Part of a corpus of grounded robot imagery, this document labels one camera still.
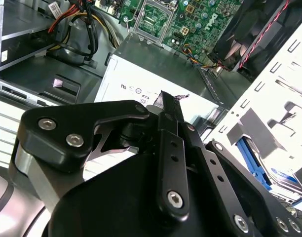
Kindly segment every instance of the black mechanism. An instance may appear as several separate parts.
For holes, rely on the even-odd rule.
[[[245,0],[209,57],[253,81],[302,23],[302,0]]]
[[[80,171],[97,148],[139,148],[68,191],[44,236],[302,237],[297,219],[222,144],[204,146],[177,98],[162,92],[151,113],[136,101],[24,113],[16,146],[60,175]],[[44,118],[56,127],[41,129]],[[84,143],[69,146],[69,134]]]

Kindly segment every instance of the sticker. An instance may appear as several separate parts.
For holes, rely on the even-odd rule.
[[[6,60],[7,60],[7,50],[1,53],[1,62],[4,62]]]
[[[53,14],[54,18],[58,19],[58,17],[62,15],[62,11],[56,1],[54,1],[52,4],[49,4],[48,7],[51,13]]]

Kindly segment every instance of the silver screw head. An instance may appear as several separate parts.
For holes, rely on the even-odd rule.
[[[222,151],[222,146],[221,146],[220,144],[216,143],[215,146],[217,147],[217,149],[218,149],[219,151]]]
[[[297,231],[298,233],[301,232],[300,227],[299,227],[292,219],[288,219],[288,221],[289,221],[291,227],[292,227],[295,231]]]
[[[284,231],[284,232],[288,232],[288,227],[287,225],[281,220],[279,219],[278,217],[276,217],[276,220],[277,220],[277,223],[279,225],[279,227]]]
[[[136,105],[136,109],[141,113],[145,112],[145,108],[142,105]]]
[[[234,216],[234,222],[236,226],[243,232],[248,233],[249,232],[249,226],[246,223],[246,221],[239,215]]]
[[[187,128],[190,130],[190,131],[195,131],[195,128],[193,127],[193,125],[191,124],[187,124]]]
[[[175,191],[169,191],[167,194],[167,199],[169,200],[170,204],[175,208],[182,208],[183,206],[183,199],[182,197]]]
[[[81,135],[70,134],[66,138],[67,144],[72,147],[81,147],[84,144],[84,140]]]
[[[38,126],[43,130],[54,130],[57,126],[56,122],[49,118],[42,118],[38,121]]]

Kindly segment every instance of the cable bundle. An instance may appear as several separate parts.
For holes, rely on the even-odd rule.
[[[65,18],[67,17],[72,17],[72,20],[69,23],[67,33],[64,37],[64,39],[59,42],[56,41],[57,46],[51,48],[50,50],[57,50],[60,48],[65,48],[73,53],[76,53],[78,55],[86,57],[86,61],[90,61],[92,56],[97,52],[99,43],[98,43],[98,35],[97,35],[97,30],[96,26],[94,23],[94,20],[96,20],[102,27],[103,29],[108,33],[109,41],[113,45],[114,48],[118,48],[120,43],[119,40],[116,36],[116,33],[111,26],[111,24],[106,21],[103,16],[97,12],[91,12],[91,8],[88,4],[88,0],[82,0],[79,1],[78,6],[76,4],[73,4],[65,13],[63,13],[56,21],[51,25],[51,27],[48,30],[48,33],[52,33],[55,29],[55,27]],[[86,29],[88,32],[89,40],[90,40],[90,53],[85,53],[82,52],[74,47],[71,47],[67,45],[69,39],[70,39],[70,33],[71,33],[71,28],[75,20],[81,19],[85,24],[86,24]]]
[[[186,55],[187,59],[189,59],[191,61],[191,63],[193,63],[194,65],[200,67],[200,68],[205,68],[205,69],[212,69],[212,68],[216,68],[218,67],[218,64],[217,63],[214,63],[212,66],[209,66],[209,65],[203,65],[201,63],[199,63],[194,55],[192,54],[192,51],[191,51],[191,48],[190,48],[190,45],[187,43],[187,44],[184,44],[183,46],[183,54]]]

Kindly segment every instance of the black plastic bracket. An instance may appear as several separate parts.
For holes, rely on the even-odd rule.
[[[223,229],[225,236],[261,236],[253,224],[248,221],[248,217],[244,213],[216,155],[206,150],[198,132],[190,128],[186,122],[181,126],[185,138],[187,156],[193,159],[192,161],[201,176],[202,183],[209,185],[207,191],[212,192],[216,199],[216,212],[218,212],[220,218],[222,218],[221,222],[224,224]],[[236,226],[235,216],[239,216],[245,220],[245,232]]]
[[[239,201],[245,203],[245,211],[251,214],[254,225],[264,237],[302,237],[302,227],[297,219],[222,144],[212,141],[206,148],[218,157],[229,178],[229,186],[240,194],[237,195]]]
[[[133,100],[38,108],[23,114],[17,138],[27,153],[70,173],[85,165],[94,149],[93,137],[98,125],[110,122],[120,125],[148,117],[147,109]],[[38,122],[44,118],[54,121],[55,129],[41,129]],[[70,134],[82,137],[81,147],[67,143]]]
[[[178,136],[178,119],[183,119],[180,102],[161,92],[155,104],[163,109],[158,116],[158,178],[156,203],[160,211],[177,222],[189,216],[189,190],[184,141]]]

